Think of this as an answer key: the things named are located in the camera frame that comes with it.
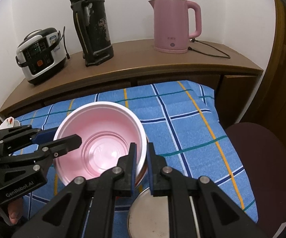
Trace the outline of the person's left hand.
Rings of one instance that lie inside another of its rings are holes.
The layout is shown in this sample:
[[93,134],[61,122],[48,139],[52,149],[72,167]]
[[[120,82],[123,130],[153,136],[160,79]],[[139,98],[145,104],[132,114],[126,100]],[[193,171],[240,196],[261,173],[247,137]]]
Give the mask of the person's left hand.
[[10,202],[6,209],[0,207],[0,217],[3,221],[9,225],[13,226],[18,223],[23,214],[23,198],[19,198]]

